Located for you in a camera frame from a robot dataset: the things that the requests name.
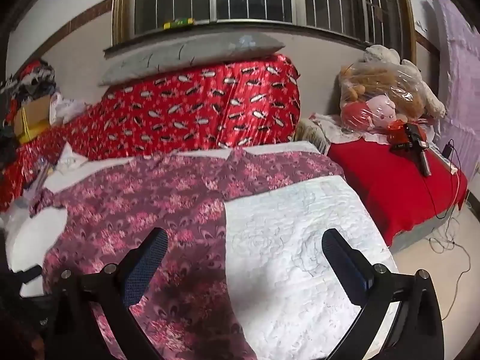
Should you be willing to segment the barred window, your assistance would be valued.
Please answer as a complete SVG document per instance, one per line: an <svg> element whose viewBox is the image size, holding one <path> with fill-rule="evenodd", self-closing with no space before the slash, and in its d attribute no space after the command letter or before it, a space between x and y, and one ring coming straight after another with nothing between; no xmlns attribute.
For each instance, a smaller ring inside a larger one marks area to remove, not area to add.
<svg viewBox="0 0 480 360"><path fill-rule="evenodd" d="M112 0L112 43L119 45L163 24L264 23L318 30L356 45L379 44L415 55L410 0Z"/></svg>

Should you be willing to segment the red penguin print quilt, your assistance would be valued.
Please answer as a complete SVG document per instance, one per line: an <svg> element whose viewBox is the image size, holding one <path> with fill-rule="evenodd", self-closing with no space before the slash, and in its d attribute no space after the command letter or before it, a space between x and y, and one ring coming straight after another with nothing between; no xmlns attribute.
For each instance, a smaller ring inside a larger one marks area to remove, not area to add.
<svg viewBox="0 0 480 360"><path fill-rule="evenodd" d="M102 100L16 150L1 172L5 211L64 146L89 160L290 141L300 116L295 65L284 55L192 67L114 85Z"/></svg>

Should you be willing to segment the lilac curtain cloth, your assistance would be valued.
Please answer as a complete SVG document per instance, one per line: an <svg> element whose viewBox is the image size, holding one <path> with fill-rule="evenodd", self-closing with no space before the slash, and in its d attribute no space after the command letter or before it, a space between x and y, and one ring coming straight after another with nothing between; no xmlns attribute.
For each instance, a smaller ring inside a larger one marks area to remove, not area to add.
<svg viewBox="0 0 480 360"><path fill-rule="evenodd" d="M433 0L433 9L440 42L438 98L446 108L437 145L454 141L462 172L471 180L479 163L479 31L451 0Z"/></svg>

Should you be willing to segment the red blanket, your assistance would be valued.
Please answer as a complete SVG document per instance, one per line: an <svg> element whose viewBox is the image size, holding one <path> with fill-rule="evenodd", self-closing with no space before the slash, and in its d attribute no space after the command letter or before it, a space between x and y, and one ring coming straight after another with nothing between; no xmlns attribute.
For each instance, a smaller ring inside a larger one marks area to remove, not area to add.
<svg viewBox="0 0 480 360"><path fill-rule="evenodd" d="M424 177L410 151L360 139L332 144L328 156L343 169L387 245L452 205L461 206L467 179L451 174L438 157L426 153L432 175Z"/></svg>

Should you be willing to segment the black handheld device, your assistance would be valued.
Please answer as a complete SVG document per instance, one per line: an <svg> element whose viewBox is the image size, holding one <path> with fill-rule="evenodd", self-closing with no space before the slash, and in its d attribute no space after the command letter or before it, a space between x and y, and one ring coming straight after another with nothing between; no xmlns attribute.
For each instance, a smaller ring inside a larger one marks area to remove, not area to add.
<svg viewBox="0 0 480 360"><path fill-rule="evenodd" d="M387 140L393 150L405 150L412 153L413 158L424 177L431 176L431 167L426 157L426 151L430 148L425 133L417 124L404 123L389 128Z"/></svg>

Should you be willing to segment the pile of dark clothes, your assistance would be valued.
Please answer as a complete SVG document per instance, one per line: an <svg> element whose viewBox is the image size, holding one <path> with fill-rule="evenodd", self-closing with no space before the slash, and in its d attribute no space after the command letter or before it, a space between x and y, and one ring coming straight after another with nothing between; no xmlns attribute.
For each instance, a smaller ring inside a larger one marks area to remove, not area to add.
<svg viewBox="0 0 480 360"><path fill-rule="evenodd" d="M18 75L1 82L1 164L16 158L20 142L14 132L17 111L43 96L56 92L55 70L42 59L30 62Z"/></svg>

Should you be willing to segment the white teddy bear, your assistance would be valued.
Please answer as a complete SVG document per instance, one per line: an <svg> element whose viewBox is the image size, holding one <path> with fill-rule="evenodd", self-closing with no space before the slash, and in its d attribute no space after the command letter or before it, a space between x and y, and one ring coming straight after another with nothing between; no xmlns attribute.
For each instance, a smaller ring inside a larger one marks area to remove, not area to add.
<svg viewBox="0 0 480 360"><path fill-rule="evenodd" d="M423 87L425 94L425 105L428 114L436 119L443 118L446 114L445 105L440 102L431 87L423 80L420 69L410 60L401 59L396 49L389 49L382 45L369 46L364 51L364 61L366 62L388 62L398 65L400 71L412 77Z"/></svg>

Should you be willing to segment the green yellow box on sill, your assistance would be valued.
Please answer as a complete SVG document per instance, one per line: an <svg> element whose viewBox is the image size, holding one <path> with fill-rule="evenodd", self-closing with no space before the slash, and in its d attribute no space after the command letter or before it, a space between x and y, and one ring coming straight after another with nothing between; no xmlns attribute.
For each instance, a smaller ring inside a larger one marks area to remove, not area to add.
<svg viewBox="0 0 480 360"><path fill-rule="evenodd" d="M174 19L172 21L165 22L163 24L163 30L179 29L184 27L189 27L194 25L193 18L180 18Z"/></svg>

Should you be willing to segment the purple pink floral garment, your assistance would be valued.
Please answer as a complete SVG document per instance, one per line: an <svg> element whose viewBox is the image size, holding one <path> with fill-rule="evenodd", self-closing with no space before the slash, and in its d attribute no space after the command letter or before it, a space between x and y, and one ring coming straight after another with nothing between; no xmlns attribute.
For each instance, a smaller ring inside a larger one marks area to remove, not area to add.
<svg viewBox="0 0 480 360"><path fill-rule="evenodd" d="M46 253L43 289L64 270L99 272L120 262L152 229L168 252L131 313L165 359L253 359L233 313L225 275L225 203L320 176L343 174L322 154L228 158L157 154L105 168L58 193L43 190L32 213L64 208L64 231Z"/></svg>

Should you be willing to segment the grey pillow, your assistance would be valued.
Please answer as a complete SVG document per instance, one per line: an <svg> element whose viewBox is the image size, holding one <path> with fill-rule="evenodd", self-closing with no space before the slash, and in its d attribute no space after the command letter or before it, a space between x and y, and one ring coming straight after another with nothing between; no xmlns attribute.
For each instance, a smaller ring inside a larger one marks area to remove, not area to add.
<svg viewBox="0 0 480 360"><path fill-rule="evenodd" d="M212 63L243 62L274 55L284 47L283 42L260 32L191 37L135 50L110 66L98 84L114 86Z"/></svg>

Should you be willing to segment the white plastic bag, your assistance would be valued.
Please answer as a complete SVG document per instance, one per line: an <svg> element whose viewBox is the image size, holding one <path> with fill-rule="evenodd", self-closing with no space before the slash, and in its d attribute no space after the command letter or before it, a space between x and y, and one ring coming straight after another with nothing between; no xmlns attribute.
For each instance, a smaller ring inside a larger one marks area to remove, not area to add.
<svg viewBox="0 0 480 360"><path fill-rule="evenodd" d="M63 151L55 165L55 171L65 175L77 170L89 161L85 156L76 153L71 145L66 142Z"/></svg>

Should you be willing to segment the white quilted bed sheet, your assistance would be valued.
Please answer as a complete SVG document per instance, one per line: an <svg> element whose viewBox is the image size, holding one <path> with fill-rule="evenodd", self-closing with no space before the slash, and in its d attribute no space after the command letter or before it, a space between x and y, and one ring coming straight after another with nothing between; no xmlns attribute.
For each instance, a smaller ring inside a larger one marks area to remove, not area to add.
<svg viewBox="0 0 480 360"><path fill-rule="evenodd" d="M182 155L228 158L232 151L253 155L283 152L320 154L304 141L246 149L204 150ZM41 276L22 288L42 295L43 262L66 226L64 208L32 213L37 196L58 193L105 168L136 158L90 161L65 175L54 172L7 227L7 261L19 270L38 264ZM253 359L321 359L341 340L358 314L347 298L322 249L321 238L337 229L373 263L395 262L376 225L343 174L304 180L280 189L233 199L226 217L225 275L230 304Z"/></svg>

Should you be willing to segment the plastic bag of plush toys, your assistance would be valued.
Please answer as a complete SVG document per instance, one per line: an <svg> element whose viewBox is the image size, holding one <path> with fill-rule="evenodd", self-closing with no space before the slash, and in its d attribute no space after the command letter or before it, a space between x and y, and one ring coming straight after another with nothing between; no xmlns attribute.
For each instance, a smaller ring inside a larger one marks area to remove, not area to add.
<svg viewBox="0 0 480 360"><path fill-rule="evenodd" d="M338 75L340 118L345 128L384 132L395 122L415 121L425 113L420 83L393 63L352 63Z"/></svg>

